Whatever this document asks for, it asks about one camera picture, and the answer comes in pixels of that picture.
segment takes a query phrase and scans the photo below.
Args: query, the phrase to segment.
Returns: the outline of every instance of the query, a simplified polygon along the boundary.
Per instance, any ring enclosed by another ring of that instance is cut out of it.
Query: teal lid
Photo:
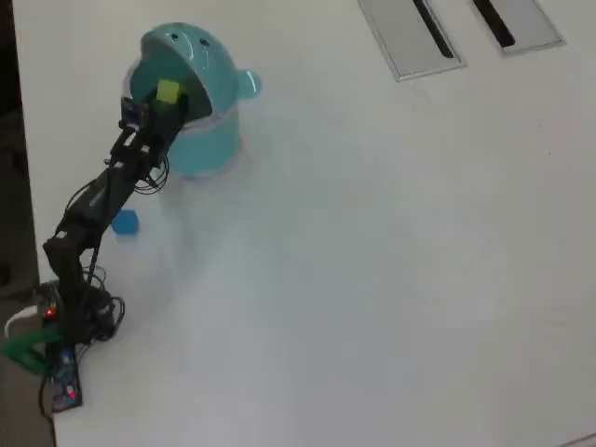
[[[261,88],[256,74],[238,71],[224,45],[194,25],[158,26],[142,37],[141,53],[129,80],[132,98],[143,99],[160,79],[176,81],[189,96],[189,121],[223,115]]]

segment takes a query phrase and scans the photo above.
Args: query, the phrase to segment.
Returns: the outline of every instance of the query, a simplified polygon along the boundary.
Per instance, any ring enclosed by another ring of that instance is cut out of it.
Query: metal plate
[[[464,66],[427,0],[359,0],[398,81]]]
[[[503,54],[564,44],[535,0],[471,0]]]

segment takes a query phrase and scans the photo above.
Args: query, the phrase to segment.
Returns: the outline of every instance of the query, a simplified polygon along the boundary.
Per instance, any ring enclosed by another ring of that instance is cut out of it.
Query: teal container
[[[261,80],[238,70],[224,45],[186,23],[158,26],[141,40],[141,58],[124,81],[124,95],[142,100],[160,79],[176,81],[189,98],[189,119],[169,149],[169,166],[184,176],[218,172],[240,146],[240,99],[254,98]]]

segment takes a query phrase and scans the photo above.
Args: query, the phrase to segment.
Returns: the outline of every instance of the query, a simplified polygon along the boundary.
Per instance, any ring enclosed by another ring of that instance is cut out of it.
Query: green plastic part
[[[18,363],[29,373],[43,376],[49,372],[49,363],[34,347],[56,343],[60,340],[58,327],[55,324],[49,324],[38,331],[9,338],[2,346],[2,354]]]

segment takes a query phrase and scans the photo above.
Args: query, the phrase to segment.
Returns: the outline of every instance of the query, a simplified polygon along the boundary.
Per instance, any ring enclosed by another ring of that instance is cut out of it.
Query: white table
[[[100,264],[127,300],[60,447],[555,446],[596,430],[593,0],[568,45],[397,84],[356,0],[16,0],[41,244],[117,135],[142,34],[204,26],[261,96],[208,182],[135,196]]]

